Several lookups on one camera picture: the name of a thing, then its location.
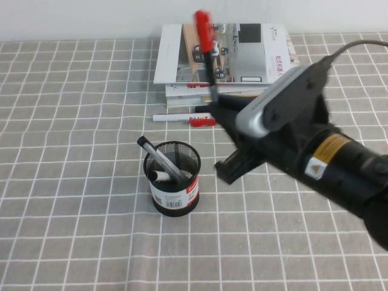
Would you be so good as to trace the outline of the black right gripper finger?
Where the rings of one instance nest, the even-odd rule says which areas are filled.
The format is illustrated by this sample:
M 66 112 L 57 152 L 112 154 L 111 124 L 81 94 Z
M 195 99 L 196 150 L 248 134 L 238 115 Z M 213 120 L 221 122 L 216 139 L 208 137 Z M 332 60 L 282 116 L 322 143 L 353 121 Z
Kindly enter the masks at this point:
M 239 112 L 257 97 L 258 95 L 236 96 L 220 94 L 218 95 L 218 105 L 224 109 Z
M 208 110 L 215 121 L 226 131 L 230 139 L 234 143 L 240 143 L 240 134 L 238 133 L 235 125 L 238 112 L 221 107 L 217 104 L 210 104 Z

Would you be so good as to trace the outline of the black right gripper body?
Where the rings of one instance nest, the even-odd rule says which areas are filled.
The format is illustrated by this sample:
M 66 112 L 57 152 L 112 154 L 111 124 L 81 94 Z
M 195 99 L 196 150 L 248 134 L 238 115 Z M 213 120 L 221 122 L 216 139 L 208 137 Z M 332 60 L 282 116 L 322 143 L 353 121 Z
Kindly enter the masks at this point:
M 236 150 L 224 161 L 217 162 L 218 178 L 232 184 L 241 176 L 268 162 L 293 178 L 302 176 L 302 167 L 318 137 L 328 132 L 329 112 L 323 95 L 280 130 L 263 138 L 240 134 Z

